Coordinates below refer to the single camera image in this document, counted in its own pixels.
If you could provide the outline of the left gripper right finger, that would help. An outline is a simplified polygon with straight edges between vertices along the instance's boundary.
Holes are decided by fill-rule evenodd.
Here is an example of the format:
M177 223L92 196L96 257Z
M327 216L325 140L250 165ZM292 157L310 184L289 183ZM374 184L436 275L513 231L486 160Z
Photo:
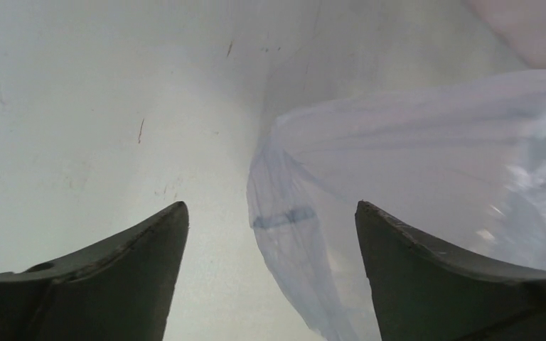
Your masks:
M546 340L546 271L463 249L366 201L355 224L383 340Z

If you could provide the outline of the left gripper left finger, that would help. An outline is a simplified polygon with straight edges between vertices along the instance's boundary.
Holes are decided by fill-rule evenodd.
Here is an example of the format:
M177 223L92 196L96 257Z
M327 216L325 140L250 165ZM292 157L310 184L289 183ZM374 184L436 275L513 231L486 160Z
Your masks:
M0 340L162 340L189 231L175 202L21 273L0 273Z

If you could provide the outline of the blue plastic trash bag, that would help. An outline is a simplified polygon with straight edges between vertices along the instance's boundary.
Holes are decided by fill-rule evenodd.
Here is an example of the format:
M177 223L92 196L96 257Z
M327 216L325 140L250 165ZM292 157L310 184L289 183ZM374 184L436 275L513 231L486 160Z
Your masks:
M280 116L250 166L267 268L326 340L383 340L355 213L546 271L546 70L367 94Z

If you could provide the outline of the white translucent trash bin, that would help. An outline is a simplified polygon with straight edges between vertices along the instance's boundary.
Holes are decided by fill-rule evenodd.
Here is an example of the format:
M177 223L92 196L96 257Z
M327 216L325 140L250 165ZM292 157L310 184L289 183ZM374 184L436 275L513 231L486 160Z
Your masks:
M525 67L464 1L248 1L230 54L253 134L295 107Z

